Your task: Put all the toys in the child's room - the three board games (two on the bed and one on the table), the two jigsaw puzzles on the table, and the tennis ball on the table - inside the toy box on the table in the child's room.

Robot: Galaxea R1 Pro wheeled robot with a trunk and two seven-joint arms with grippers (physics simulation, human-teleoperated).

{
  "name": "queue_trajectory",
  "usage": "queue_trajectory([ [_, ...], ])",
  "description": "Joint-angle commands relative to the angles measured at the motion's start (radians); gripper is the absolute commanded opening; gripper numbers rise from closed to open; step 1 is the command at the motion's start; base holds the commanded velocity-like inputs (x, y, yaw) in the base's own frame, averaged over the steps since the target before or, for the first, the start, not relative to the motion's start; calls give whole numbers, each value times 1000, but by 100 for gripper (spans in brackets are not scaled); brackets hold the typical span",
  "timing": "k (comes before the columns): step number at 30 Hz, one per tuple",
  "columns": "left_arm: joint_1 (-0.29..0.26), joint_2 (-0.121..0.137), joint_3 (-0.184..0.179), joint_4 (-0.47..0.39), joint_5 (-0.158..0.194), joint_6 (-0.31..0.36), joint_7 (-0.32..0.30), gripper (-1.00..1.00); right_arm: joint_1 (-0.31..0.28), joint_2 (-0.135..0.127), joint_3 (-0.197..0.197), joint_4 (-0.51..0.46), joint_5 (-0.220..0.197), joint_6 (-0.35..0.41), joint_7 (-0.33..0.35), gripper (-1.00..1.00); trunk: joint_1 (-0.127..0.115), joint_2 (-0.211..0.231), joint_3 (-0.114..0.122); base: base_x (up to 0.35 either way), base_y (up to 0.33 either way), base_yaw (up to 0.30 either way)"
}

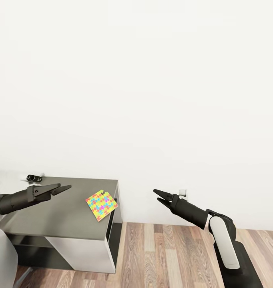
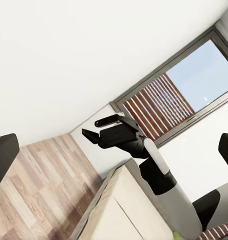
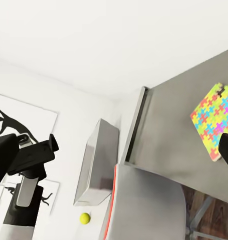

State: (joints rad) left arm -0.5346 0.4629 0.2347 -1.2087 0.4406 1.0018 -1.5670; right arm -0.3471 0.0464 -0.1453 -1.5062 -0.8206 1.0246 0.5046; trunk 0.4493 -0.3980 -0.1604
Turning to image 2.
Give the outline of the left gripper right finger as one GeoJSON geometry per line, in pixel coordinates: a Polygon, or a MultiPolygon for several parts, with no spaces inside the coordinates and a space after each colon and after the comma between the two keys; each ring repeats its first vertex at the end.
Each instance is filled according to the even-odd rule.
{"type": "Polygon", "coordinates": [[[228,133],[222,133],[219,140],[218,151],[228,165],[228,133]]]}

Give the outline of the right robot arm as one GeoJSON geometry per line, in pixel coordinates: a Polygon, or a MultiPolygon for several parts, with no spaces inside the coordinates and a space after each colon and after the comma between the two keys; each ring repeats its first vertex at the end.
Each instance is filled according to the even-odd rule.
{"type": "Polygon", "coordinates": [[[99,133],[82,129],[82,134],[103,149],[118,147],[139,163],[147,181],[175,231],[185,240],[196,240],[201,233],[228,224],[228,183],[214,189],[193,203],[189,200],[166,164],[152,139],[139,133],[137,120],[119,112],[96,120],[99,133]]]}

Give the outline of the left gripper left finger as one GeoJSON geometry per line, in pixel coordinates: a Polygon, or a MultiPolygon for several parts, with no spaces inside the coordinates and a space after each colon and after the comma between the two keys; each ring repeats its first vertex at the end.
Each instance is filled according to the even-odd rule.
{"type": "Polygon", "coordinates": [[[15,133],[0,136],[0,183],[20,151],[15,133]]]}

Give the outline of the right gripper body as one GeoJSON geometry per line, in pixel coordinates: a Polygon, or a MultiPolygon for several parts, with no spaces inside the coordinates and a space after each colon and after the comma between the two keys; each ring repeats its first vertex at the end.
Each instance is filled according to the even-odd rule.
{"type": "Polygon", "coordinates": [[[101,148],[108,149],[111,147],[118,147],[127,152],[131,152],[137,148],[137,144],[139,143],[139,132],[133,133],[127,127],[116,129],[116,127],[121,125],[115,125],[99,131],[101,142],[107,143],[110,141],[118,140],[118,142],[101,146],[101,148]]]}

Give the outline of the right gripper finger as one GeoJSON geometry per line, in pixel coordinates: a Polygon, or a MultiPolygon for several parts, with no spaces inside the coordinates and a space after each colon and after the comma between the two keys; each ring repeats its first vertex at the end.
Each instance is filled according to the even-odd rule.
{"type": "Polygon", "coordinates": [[[101,147],[118,142],[117,139],[110,141],[110,142],[101,142],[99,133],[96,133],[96,132],[93,132],[90,130],[86,130],[86,129],[82,129],[82,134],[93,144],[98,144],[98,146],[101,146],[101,147]]]}
{"type": "Polygon", "coordinates": [[[122,116],[120,115],[118,117],[118,119],[121,121],[122,125],[116,127],[116,129],[120,129],[122,127],[127,127],[128,129],[130,129],[133,133],[139,132],[139,127],[138,127],[138,122],[137,120],[134,120],[132,118],[128,118],[126,116],[122,116]]]}

